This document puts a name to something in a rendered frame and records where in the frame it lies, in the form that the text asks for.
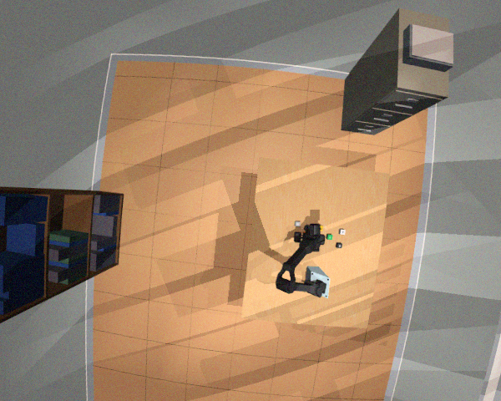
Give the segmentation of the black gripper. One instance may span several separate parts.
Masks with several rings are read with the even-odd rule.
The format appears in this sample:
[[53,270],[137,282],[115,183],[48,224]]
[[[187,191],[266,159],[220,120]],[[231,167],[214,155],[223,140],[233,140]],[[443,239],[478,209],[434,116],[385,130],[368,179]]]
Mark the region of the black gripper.
[[[294,242],[300,242],[301,238],[304,237],[304,236],[305,236],[305,233],[303,233],[301,235],[300,232],[295,232]],[[319,236],[319,239],[320,239],[321,245],[324,245],[325,244],[325,235],[321,234]]]

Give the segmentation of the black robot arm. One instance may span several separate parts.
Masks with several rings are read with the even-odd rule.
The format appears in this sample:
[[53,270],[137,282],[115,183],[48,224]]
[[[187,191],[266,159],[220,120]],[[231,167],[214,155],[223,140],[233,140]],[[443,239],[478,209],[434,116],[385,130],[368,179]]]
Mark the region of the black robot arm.
[[[312,252],[319,252],[321,245],[319,236],[321,235],[320,224],[310,224],[304,226],[305,236],[302,237],[298,249],[291,255],[291,257],[282,264],[281,270],[276,275],[276,289],[279,289],[288,294],[296,292],[308,292],[315,297],[321,297],[322,293],[326,292],[326,283],[316,280],[312,282],[305,280],[304,283],[296,282],[295,268],[301,260]],[[308,239],[307,239],[308,238]],[[284,272],[289,272],[291,280],[282,277]]]

